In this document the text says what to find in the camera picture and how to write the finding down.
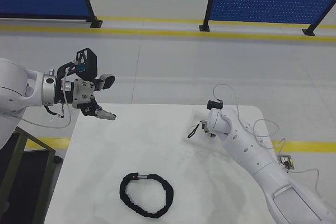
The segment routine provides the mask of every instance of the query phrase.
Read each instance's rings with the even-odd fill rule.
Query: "black fabric sleeve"
[[[126,193],[126,187],[131,180],[139,180],[137,172],[130,173],[123,178],[123,180],[121,182],[121,185],[119,187],[119,196],[126,206],[128,206],[130,209],[134,210],[135,212],[137,212],[141,216],[148,217],[148,218],[159,218],[159,217],[163,216],[168,211],[170,206],[172,205],[174,191],[173,191],[172,186],[168,183],[168,181],[166,181],[165,179],[163,179],[161,176],[159,176],[157,174],[149,174],[148,179],[157,180],[159,183],[162,184],[163,189],[166,191],[166,205],[163,208],[161,208],[158,212],[149,213],[149,212],[145,211],[144,209],[142,209],[140,206],[134,204],[129,199],[129,197]]]

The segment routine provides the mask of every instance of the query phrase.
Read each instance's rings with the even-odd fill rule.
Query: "white cable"
[[[65,126],[62,126],[62,127],[51,127],[51,126],[46,126],[46,125],[42,125],[42,124],[36,124],[36,123],[31,122],[31,121],[28,121],[28,120],[26,120],[26,119],[24,119],[24,118],[20,118],[20,117],[17,116],[16,114],[14,114],[14,113],[12,113],[12,112],[10,112],[10,111],[1,109],[1,108],[0,108],[0,110],[2,110],[2,112],[0,112],[0,114],[4,114],[4,115],[7,115],[7,116],[11,116],[11,117],[13,117],[13,118],[17,118],[17,119],[23,120],[23,121],[25,121],[25,122],[27,122],[27,123],[29,123],[29,124],[33,124],[33,125],[35,125],[35,126],[39,126],[39,127],[43,127],[43,128],[62,129],[62,128],[65,128],[65,127],[69,126],[69,125],[71,124],[72,117],[71,117],[71,113],[70,113],[70,111],[69,111],[69,106],[68,106],[67,98],[66,98],[66,77],[67,77],[68,73],[71,71],[72,67],[73,67],[73,66],[71,66],[71,67],[68,68],[68,70],[67,70],[67,72],[66,72],[66,74],[65,74],[65,76],[64,76],[64,78],[63,78],[63,83],[64,83],[64,85],[63,85],[63,98],[65,99],[65,104],[66,104],[66,107],[67,107],[68,118],[69,118],[68,123],[67,123]]]
[[[282,151],[284,145],[285,145],[285,142],[286,142],[286,139],[285,139],[285,138],[283,138],[282,140],[280,140],[280,142],[278,142],[277,144],[275,144],[275,145],[274,145],[273,147],[271,147],[271,148],[268,148],[268,147],[266,147],[265,145],[260,144],[261,142],[257,139],[258,137],[259,137],[259,138],[267,138],[267,137],[273,136],[273,135],[275,135],[276,133],[278,133],[278,131],[279,131],[279,126],[278,126],[278,124],[275,123],[275,122],[273,122],[272,120],[268,120],[268,119],[259,119],[259,120],[256,120],[255,123],[254,123],[254,125],[253,125],[253,132],[250,132],[250,131],[248,130],[248,128],[247,128],[247,127],[241,122],[241,120],[240,120],[239,104],[238,104],[238,102],[237,102],[237,97],[236,97],[236,94],[235,94],[234,89],[233,89],[231,86],[229,86],[228,84],[224,84],[224,83],[215,86],[215,87],[213,88],[213,96],[214,96],[214,98],[215,98],[216,100],[218,100],[219,102],[222,102],[222,100],[218,99],[218,98],[215,96],[215,88],[218,87],[218,86],[227,86],[227,87],[229,87],[229,88],[231,89],[231,91],[233,91],[234,98],[235,98],[236,111],[237,111],[237,119],[238,119],[240,125],[242,126],[242,128],[243,128],[246,132],[248,132],[249,134],[251,134],[252,136],[255,137],[255,140],[256,140],[256,142],[257,142],[258,145],[260,145],[260,146],[262,146],[263,148],[266,148],[266,149],[268,149],[268,150],[271,150],[271,149],[276,148],[277,146],[279,146],[279,145],[283,142],[283,144],[282,144],[282,146],[281,146],[281,148],[280,148],[280,150],[279,150],[279,153],[280,153],[280,152]],[[277,127],[277,130],[276,130],[273,134],[268,134],[267,136],[259,136],[259,135],[257,135],[256,132],[255,132],[255,125],[256,125],[257,122],[259,122],[259,121],[271,122],[271,123],[275,124],[275,126]]]

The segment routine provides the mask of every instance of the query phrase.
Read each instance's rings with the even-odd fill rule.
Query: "yellow floor line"
[[[336,41],[336,36],[305,36],[287,34],[252,34],[241,32],[199,32],[184,30],[151,30],[151,29],[115,29],[115,28],[84,28],[84,27],[51,27],[51,26],[15,26],[0,25],[0,30],[10,31],[46,31],[46,32],[86,32],[98,34],[133,34],[133,35],[171,35],[171,36],[204,36],[213,38],[251,38],[251,39],[283,39]]]
[[[149,22],[184,22],[202,24],[203,19],[180,19],[180,18],[141,18],[141,17],[119,17],[119,16],[98,16],[101,20],[125,20],[125,21],[149,21]],[[289,27],[308,27],[310,24],[278,24],[274,22],[241,22],[241,21],[214,21],[210,24],[230,24],[248,26],[289,26]],[[320,24],[318,28],[336,29],[334,24]]]
[[[336,152],[336,142],[300,142],[288,141],[285,143],[285,152]]]
[[[52,148],[58,149],[68,148],[70,138],[55,138],[55,137],[39,137]],[[33,141],[29,140],[26,148],[40,148],[40,146]],[[284,152],[336,152],[336,142],[303,142],[303,141],[288,141],[285,143]]]

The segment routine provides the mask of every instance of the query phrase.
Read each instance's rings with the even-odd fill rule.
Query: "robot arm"
[[[268,150],[257,144],[252,127],[238,120],[232,108],[210,101],[209,131],[219,137],[223,148],[261,187],[268,209],[278,224],[334,223],[323,201],[290,176]]]
[[[63,78],[76,74],[73,82]],[[97,76],[97,56],[90,49],[80,50],[76,62],[69,62],[58,69],[57,75],[51,69],[49,74],[31,71],[10,60],[0,58],[0,149],[15,130],[25,110],[29,106],[64,104],[64,88],[67,103],[81,109],[85,116],[115,120],[116,115],[100,107],[94,96],[95,91],[110,88],[115,77],[110,74]]]

